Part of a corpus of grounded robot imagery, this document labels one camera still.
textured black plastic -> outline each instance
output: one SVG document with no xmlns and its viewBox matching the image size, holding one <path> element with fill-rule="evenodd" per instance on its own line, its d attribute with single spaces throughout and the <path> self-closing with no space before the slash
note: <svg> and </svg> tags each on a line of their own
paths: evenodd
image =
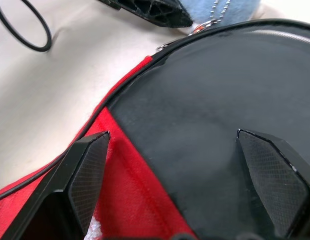
<svg viewBox="0 0 310 240">
<path fill-rule="evenodd" d="M 178 0 L 99 0 L 110 7 L 120 8 L 160 27 L 184 28 L 192 25 L 189 14 Z"/>
<path fill-rule="evenodd" d="M 278 234 L 287 236 L 309 196 L 308 187 L 272 144 L 243 131 L 238 138 L 254 187 Z"/>
<path fill-rule="evenodd" d="M 69 200 L 84 233 L 87 232 L 100 193 L 109 136 L 104 134 L 86 150 L 69 184 Z"/>
</svg>

black cord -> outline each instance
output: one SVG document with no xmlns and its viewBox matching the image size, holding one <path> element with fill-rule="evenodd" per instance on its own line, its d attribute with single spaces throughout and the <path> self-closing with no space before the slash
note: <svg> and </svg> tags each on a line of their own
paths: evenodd
<svg viewBox="0 0 310 240">
<path fill-rule="evenodd" d="M 37 52 L 46 52 L 51 48 L 51 34 L 50 34 L 50 30 L 49 27 L 47 26 L 47 23 L 45 22 L 45 20 L 43 19 L 43 17 L 39 14 L 39 12 L 36 10 L 36 8 L 34 8 L 34 6 L 32 4 L 30 4 L 30 2 L 28 2 L 27 0 L 21 0 L 24 4 L 26 4 L 27 7 L 29 7 L 29 9 L 36 15 L 36 17 L 38 18 L 38 20 L 40 21 L 40 23 L 43 25 L 46 35 L 47 35 L 47 43 L 45 46 L 35 46 L 33 44 L 31 44 L 30 42 L 28 42 L 26 39 L 24 39 L 21 35 L 18 34 L 18 32 L 12 27 L 12 25 L 9 23 L 9 21 L 6 19 L 5 15 L 2 13 L 1 9 L 0 9 L 0 20 L 1 22 L 4 24 L 4 26 L 8 29 L 8 31 L 10 31 L 11 34 L 14 35 L 15 38 L 17 38 L 17 40 L 19 40 L 22 44 L 24 44 L 25 46 L 29 47 L 30 49 L 33 49 Z"/>
</svg>

black trim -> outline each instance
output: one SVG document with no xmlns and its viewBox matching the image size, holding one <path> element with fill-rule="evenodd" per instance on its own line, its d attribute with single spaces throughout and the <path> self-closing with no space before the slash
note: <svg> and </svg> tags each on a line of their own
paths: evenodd
<svg viewBox="0 0 310 240">
<path fill-rule="evenodd" d="M 244 23 L 239 23 L 239 24 L 234 24 L 231 26 L 226 26 L 226 27 L 221 27 L 221 28 L 217 28 L 217 29 L 212 29 L 209 31 L 204 31 L 201 33 L 198 33 L 196 35 L 192 35 L 186 38 L 183 38 L 181 40 L 176 41 L 175 43 L 169 45 L 169 47 L 163 49 L 162 51 L 160 51 L 159 53 L 156 53 L 155 55 L 153 55 L 153 61 L 151 61 L 150 63 L 148 63 L 145 67 L 143 67 L 140 71 L 138 71 L 137 73 L 133 74 L 131 77 L 129 77 L 125 82 L 123 82 L 120 86 L 118 86 L 117 89 L 115 89 L 106 99 L 105 101 L 100 104 L 99 108 L 93 113 L 93 115 L 91 116 L 91 118 L 89 119 L 89 121 L 87 122 L 86 126 L 84 127 L 84 129 L 82 130 L 81 134 L 74 140 L 77 141 L 79 139 L 81 139 L 83 136 L 85 136 L 85 134 L 87 133 L 87 131 L 89 130 L 89 128 L 92 126 L 92 124 L 94 123 L 95 119 L 97 118 L 97 116 L 101 113 L 102 109 L 106 106 L 106 104 L 108 103 L 108 101 L 110 101 L 117 93 L 119 93 L 121 90 L 123 90 L 127 85 L 130 84 L 130 82 L 135 79 L 137 76 L 143 74 L 144 72 L 146 72 L 147 70 L 149 70 L 150 68 L 152 68 L 153 66 L 155 66 L 155 64 L 157 62 L 159 62 L 160 60 L 162 60 L 165 56 L 171 54 L 172 52 L 174 52 L 175 50 L 192 43 L 193 41 L 197 41 L 200 40 L 202 38 L 217 34 L 217 33 L 221 33 L 225 30 L 229 31 L 229 30 L 234 30 L 234 29 L 240 29 L 240 28 L 245 28 L 245 27 L 253 27 L 253 26 L 266 26 L 266 25 L 286 25 L 288 27 L 298 27 L 298 28 L 304 28 L 304 29 L 308 29 L 310 30 L 310 24 L 304 23 L 304 22 L 297 22 L 297 21 L 293 21 L 293 20 L 281 20 L 281 19 L 267 19 L 267 20 L 255 20 L 255 21 L 249 21 L 249 22 L 244 22 Z M 10 190 L 0 194 L 0 200 L 2 200 L 3 198 L 15 193 L 16 191 L 22 189 L 23 187 L 25 187 L 26 185 L 30 184 L 31 182 L 35 181 L 36 179 L 38 179 L 40 176 L 42 176 L 43 174 L 45 174 L 46 172 L 48 172 L 49 170 L 51 170 L 55 165 L 57 165 L 66 155 L 66 153 L 68 152 L 69 148 L 67 148 L 58 158 L 56 158 L 51 164 L 49 164 L 47 167 L 45 167 L 44 169 L 42 169 L 41 171 L 39 171 L 38 173 L 36 173 L 34 176 L 30 177 L 29 179 L 25 180 L 24 182 L 18 184 L 15 187 L 12 187 Z"/>
</svg>

white surface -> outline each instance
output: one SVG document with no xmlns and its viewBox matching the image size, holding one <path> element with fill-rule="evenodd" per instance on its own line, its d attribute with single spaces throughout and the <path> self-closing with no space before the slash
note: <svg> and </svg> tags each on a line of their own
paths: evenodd
<svg viewBox="0 0 310 240">
<path fill-rule="evenodd" d="M 52 34 L 49 53 L 19 44 L 0 23 L 0 188 L 53 160 L 106 92 L 155 48 L 179 37 L 94 0 L 31 0 Z M 0 0 L 33 43 L 45 34 L 19 0 Z M 268 0 L 264 18 L 310 22 L 310 0 Z"/>
</svg>

metal chain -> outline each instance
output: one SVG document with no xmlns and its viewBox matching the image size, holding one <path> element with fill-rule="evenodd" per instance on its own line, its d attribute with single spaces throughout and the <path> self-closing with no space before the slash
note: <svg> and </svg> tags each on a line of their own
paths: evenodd
<svg viewBox="0 0 310 240">
<path fill-rule="evenodd" d="M 231 0 L 227 0 L 227 1 L 226 1 L 226 4 L 225 4 L 223 10 L 221 11 L 219 18 L 214 18 L 215 9 L 216 9 L 216 7 L 217 7 L 217 5 L 218 5 L 218 3 L 219 3 L 219 0 L 215 0 L 215 1 L 214 1 L 214 5 L 212 6 L 212 10 L 210 11 L 210 14 L 211 14 L 211 15 L 210 15 L 210 19 L 211 19 L 212 21 L 214 21 L 214 23 L 220 23 L 221 20 L 224 18 L 225 12 L 226 12 L 227 9 L 228 9 L 228 6 L 229 6 L 229 4 L 230 4 L 230 1 L 231 1 Z"/>
</svg>

